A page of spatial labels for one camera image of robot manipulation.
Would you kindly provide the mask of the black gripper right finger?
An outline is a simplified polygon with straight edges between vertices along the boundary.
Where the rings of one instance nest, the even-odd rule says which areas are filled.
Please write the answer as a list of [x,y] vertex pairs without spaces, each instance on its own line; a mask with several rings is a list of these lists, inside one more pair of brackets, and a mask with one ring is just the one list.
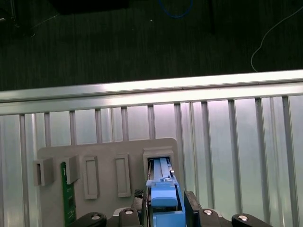
[[188,227],[271,227],[247,213],[235,214],[227,220],[213,209],[203,209],[192,191],[184,192],[184,207]]

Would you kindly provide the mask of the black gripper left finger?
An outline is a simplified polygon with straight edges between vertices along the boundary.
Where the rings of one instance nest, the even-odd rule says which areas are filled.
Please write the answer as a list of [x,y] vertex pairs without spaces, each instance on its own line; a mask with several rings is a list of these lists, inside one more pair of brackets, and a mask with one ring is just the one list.
[[117,209],[113,216],[107,218],[105,214],[90,212],[75,220],[76,227],[143,227],[144,191],[136,189],[134,200],[130,208]]

